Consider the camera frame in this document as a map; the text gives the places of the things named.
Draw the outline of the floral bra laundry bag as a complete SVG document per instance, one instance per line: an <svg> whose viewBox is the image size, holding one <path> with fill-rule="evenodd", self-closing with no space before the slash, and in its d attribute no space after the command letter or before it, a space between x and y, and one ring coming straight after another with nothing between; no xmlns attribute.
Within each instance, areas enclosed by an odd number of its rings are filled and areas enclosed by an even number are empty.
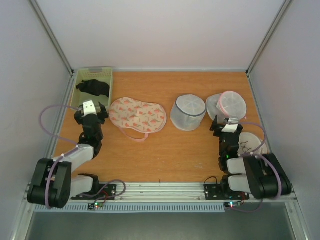
<svg viewBox="0 0 320 240"><path fill-rule="evenodd" d="M122 97L109 107L110 121L129 139L144 142L150 134L160 132L167 123L165 109L157 103L142 102L130 97ZM144 134L143 138L129 136L125 130Z"/></svg>

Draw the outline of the black bra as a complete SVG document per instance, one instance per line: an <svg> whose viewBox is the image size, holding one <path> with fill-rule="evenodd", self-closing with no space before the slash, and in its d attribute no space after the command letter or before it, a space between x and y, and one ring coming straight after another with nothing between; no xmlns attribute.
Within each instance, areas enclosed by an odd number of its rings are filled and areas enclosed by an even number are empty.
<svg viewBox="0 0 320 240"><path fill-rule="evenodd" d="M97 97L110 97L110 86L106 82L102 82L97 79L82 80L78 85L76 85L76 89L82 93L87 93Z"/></svg>

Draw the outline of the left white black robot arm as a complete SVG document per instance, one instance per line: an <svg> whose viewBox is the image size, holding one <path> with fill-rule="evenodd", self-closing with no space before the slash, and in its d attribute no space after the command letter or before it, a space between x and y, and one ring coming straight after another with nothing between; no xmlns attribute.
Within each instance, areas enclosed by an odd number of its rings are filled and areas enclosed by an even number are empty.
<svg viewBox="0 0 320 240"><path fill-rule="evenodd" d="M91 176L80 175L72 178L72 173L86 162L93 160L102 148L104 138L101 126L108 118L106 107L87 100L74 114L77 124L82 126L75 147L55 158L42 158L35 167L27 201L31 204L51 208L63 208L70 198L84 194L89 199L96 199L101 187Z"/></svg>

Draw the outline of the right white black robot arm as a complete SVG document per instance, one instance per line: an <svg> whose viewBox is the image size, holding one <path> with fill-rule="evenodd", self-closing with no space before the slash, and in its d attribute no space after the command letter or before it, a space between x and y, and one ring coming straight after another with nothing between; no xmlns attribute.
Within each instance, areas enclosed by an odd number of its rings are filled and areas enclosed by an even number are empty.
<svg viewBox="0 0 320 240"><path fill-rule="evenodd" d="M243 125L259 127L263 140L257 147L239 153ZM225 198L232 198L238 192L251 194L258 200L278 199L292 193L292 183L275 154L260 153L267 140L263 126L234 118L219 123L215 116L210 130L219 138L218 165L226 174L221 180L220 191Z"/></svg>

